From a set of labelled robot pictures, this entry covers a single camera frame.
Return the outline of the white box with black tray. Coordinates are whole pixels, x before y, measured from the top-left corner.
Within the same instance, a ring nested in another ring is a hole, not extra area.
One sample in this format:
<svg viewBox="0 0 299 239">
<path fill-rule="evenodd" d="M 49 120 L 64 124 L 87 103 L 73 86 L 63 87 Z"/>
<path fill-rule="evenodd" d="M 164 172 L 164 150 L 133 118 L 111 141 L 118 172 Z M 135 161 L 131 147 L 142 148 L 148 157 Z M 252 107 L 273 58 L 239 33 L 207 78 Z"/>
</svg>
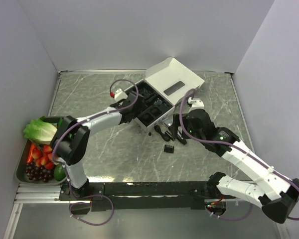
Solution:
<svg viewBox="0 0 299 239">
<path fill-rule="evenodd" d="M 188 90 L 197 90 L 204 82 L 172 57 L 146 69 L 145 78 L 136 83 L 143 101 L 134 121 L 145 132 L 150 132 L 155 125 L 173 115 Z"/>
</svg>

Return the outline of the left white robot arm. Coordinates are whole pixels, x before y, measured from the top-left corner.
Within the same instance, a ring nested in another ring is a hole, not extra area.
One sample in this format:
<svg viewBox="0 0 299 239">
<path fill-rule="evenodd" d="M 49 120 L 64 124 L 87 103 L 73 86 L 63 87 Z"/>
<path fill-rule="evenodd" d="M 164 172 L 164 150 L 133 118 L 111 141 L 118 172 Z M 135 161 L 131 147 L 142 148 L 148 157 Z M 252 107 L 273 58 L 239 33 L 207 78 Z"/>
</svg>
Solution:
<svg viewBox="0 0 299 239">
<path fill-rule="evenodd" d="M 130 92 L 126 99 L 96 114 L 77 119 L 71 116 L 63 118 L 50 147 L 52 155 L 58 156 L 65 168 L 66 178 L 72 186 L 70 193 L 75 199 L 83 200 L 89 193 L 86 186 L 88 179 L 81 162 L 89 137 L 107 128 L 129 123 L 141 113 L 144 101 L 139 93 Z"/>
</svg>

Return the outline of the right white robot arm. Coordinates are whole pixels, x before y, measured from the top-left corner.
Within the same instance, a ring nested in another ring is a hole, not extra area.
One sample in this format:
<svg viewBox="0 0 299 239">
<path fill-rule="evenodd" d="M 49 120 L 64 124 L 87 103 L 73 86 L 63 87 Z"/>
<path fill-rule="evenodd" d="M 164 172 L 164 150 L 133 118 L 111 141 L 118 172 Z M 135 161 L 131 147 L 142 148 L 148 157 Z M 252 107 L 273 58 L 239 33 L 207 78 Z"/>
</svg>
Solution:
<svg viewBox="0 0 299 239">
<path fill-rule="evenodd" d="M 172 135 L 182 128 L 182 136 L 201 143 L 208 151 L 230 162 L 249 181 L 239 181 L 216 172 L 208 183 L 212 198 L 232 196 L 259 207 L 276 223 L 291 219 L 290 213 L 299 201 L 299 179 L 290 179 L 258 157 L 243 140 L 226 127 L 215 126 L 203 109 L 187 114 L 174 114 Z"/>
</svg>

